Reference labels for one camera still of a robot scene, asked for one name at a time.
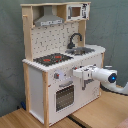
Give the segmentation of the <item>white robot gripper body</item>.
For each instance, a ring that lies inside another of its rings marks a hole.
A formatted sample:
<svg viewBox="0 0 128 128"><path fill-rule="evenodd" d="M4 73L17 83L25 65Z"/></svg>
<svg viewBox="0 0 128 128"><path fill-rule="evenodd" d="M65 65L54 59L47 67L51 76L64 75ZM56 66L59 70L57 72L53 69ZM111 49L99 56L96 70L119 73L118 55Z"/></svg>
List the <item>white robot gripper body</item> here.
<svg viewBox="0 0 128 128"><path fill-rule="evenodd" d="M87 65L82 68L78 68L73 71L73 75L75 77L78 77L82 80L88 80L88 79L93 79L94 74L99 70L98 67L94 65Z"/></svg>

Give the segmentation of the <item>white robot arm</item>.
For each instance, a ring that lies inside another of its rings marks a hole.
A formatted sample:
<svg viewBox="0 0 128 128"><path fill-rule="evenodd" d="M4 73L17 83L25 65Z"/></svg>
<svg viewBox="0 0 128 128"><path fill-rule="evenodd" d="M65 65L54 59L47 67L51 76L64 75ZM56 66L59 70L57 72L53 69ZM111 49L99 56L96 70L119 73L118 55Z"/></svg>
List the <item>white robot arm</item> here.
<svg viewBox="0 0 128 128"><path fill-rule="evenodd" d="M98 68L95 65L87 65L74 70L73 75L82 79L83 81L90 79L98 80L101 82L102 86L109 91L128 96L128 83L124 88L119 88L116 86L116 70Z"/></svg>

